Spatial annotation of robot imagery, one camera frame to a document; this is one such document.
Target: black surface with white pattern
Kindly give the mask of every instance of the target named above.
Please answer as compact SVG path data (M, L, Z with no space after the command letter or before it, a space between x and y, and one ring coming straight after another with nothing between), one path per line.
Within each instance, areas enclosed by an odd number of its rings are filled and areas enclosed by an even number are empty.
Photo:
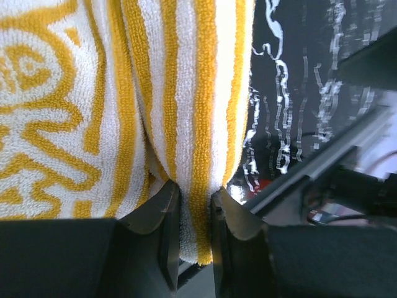
M247 133L228 185L241 203L366 113L381 92L336 81L338 61L395 25L394 0L258 0Z

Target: red object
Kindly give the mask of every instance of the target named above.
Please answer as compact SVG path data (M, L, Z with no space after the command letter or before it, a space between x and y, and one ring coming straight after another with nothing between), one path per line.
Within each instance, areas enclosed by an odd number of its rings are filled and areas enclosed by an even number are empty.
M268 186L272 180L269 179L258 179L259 185L254 188L254 191L248 193L248 199L252 199L258 192L261 192L266 186Z

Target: yellow stripe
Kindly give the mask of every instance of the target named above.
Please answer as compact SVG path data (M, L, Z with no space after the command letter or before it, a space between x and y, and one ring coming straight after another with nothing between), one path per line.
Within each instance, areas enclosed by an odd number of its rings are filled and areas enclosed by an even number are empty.
M223 177L223 185L231 179L233 171L235 170L235 160L239 158L236 156L236 124L237 110L239 107L239 95L241 90L241 82L243 80L243 65L244 65L244 46L245 46L245 22L246 22L246 0L236 0L236 43L234 48L234 77L231 83L231 98L226 114L228 122L228 154L226 157L226 171Z
M91 201L76 201L73 207L73 218L89 219L91 218Z
M100 123L104 113L105 104L105 72L106 72L106 55L105 48L100 39L98 26L95 22L92 11L91 0L84 0L87 9L89 24L94 36L95 47L98 53L98 69L95 82L95 96L92 107L92 119L84 136L84 150L92 154L99 154Z
M166 77L163 101L164 134L166 139L166 158L171 179L176 181L176 126L177 103L175 100L177 81L178 36L176 32L177 0L161 3L166 46Z
M132 57L142 98L145 106L146 131L149 140L153 141L150 113L153 106L152 84L150 75L149 41L146 36L145 23L141 14L138 0L122 0L127 29L132 46Z
M148 166L148 163L146 163L145 164L145 180L143 182L141 196L138 199L138 203L136 203L135 209L138 208L140 205L142 205L149 199L150 182L151 182L151 177L149 175L149 166Z
M115 170L112 201L105 217L114 217L130 185L133 157L135 155L136 121L133 92L132 62L128 51L127 35L123 24L120 1L108 0L110 31L115 62L115 84L120 119L120 145Z
M197 22L197 90L194 152L189 209L197 236L199 264L212 261L207 191L210 179L212 105L216 76L215 0L195 0Z

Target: yellow and white striped towel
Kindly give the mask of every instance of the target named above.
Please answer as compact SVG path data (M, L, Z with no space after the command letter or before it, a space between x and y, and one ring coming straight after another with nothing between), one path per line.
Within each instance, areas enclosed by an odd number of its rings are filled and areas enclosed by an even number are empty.
M171 178L181 257L211 262L208 202L239 163L253 9L0 1L0 218L120 218Z

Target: cable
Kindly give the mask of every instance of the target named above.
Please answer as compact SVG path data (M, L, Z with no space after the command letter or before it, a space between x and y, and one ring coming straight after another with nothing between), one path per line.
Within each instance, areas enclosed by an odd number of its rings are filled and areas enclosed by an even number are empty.
M370 174L373 172L373 170L375 170L377 167L379 167L382 163L384 163L386 160L388 160L389 158L393 157L397 155L397 150L395 151L391 151L381 157L379 157L377 160L375 160L372 165L370 165L368 167L368 170L366 171L367 174Z
M345 215L345 216L340 216L340 217L335 217L333 219L329 219L326 222L323 222L323 224L327 225L331 222L338 222L341 220L352 220L352 219L368 219L368 217L365 214Z

